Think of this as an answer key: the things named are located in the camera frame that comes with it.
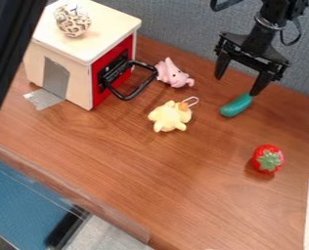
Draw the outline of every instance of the toy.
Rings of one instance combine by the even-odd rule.
[[[267,174],[281,170],[284,162],[284,155],[276,146],[259,146],[252,156],[252,164],[256,170]]]
[[[220,112],[225,117],[233,117],[246,110],[253,101],[253,96],[248,93],[242,94],[233,102],[223,105],[220,108]]]
[[[190,99],[196,99],[197,101],[193,104],[186,103],[186,101]],[[154,131],[169,132],[175,129],[185,131],[187,129],[185,123],[188,123],[192,119],[190,107],[198,102],[198,98],[191,97],[185,99],[181,103],[169,101],[155,108],[148,116],[148,118],[154,122]]]
[[[77,4],[66,4],[54,13],[57,26],[69,37],[77,37],[91,26],[91,19]]]
[[[193,87],[195,84],[195,80],[190,78],[188,73],[182,72],[170,58],[166,58],[165,62],[160,61],[155,67],[158,70],[156,79],[170,84],[173,88],[181,88],[186,84]]]

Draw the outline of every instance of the green cucumber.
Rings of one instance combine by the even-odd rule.
[[[220,108],[220,112],[225,117],[233,117],[246,110],[253,101],[250,94],[242,94],[233,102],[226,104]]]

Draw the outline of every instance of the wooden table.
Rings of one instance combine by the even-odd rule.
[[[228,70],[217,81],[214,63],[140,37],[138,60],[167,56],[195,77],[194,88],[154,82],[134,101],[110,96],[90,112],[69,102],[35,110],[22,95],[36,87],[21,67],[0,112],[0,157],[120,223],[103,207],[115,209],[148,229],[156,249],[302,249],[309,97],[272,85],[247,112],[227,119],[219,107],[254,79]],[[124,90],[145,74],[135,71]],[[190,96],[200,104],[188,130],[156,134],[148,113]],[[262,144],[285,153],[286,166],[274,177],[248,164]]]

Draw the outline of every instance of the stuffed animal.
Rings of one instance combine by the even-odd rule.
[[[192,112],[187,103],[169,101],[155,108],[148,118],[154,122],[155,132],[169,132],[174,129],[185,131],[187,129],[185,123],[191,120]]]
[[[170,58],[166,58],[165,62],[160,61],[155,68],[158,70],[156,79],[170,84],[173,88],[181,88],[186,84],[193,87],[195,84],[195,80],[190,78],[189,74],[182,72]]]
[[[57,26],[69,37],[77,37],[91,26],[91,19],[86,11],[77,4],[66,4],[54,13]]]

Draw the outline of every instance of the gray tape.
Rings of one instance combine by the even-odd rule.
[[[31,103],[33,103],[36,106],[37,110],[45,109],[49,106],[52,106],[54,104],[58,104],[65,99],[60,98],[53,93],[45,90],[45,89],[39,89],[34,92],[31,92],[29,94],[23,95],[27,100],[29,100]]]
[[[66,68],[48,58],[45,58],[43,89],[65,99],[68,80],[69,72]]]
[[[45,109],[66,99],[69,72],[62,65],[45,58],[43,89],[23,95],[37,110]]]

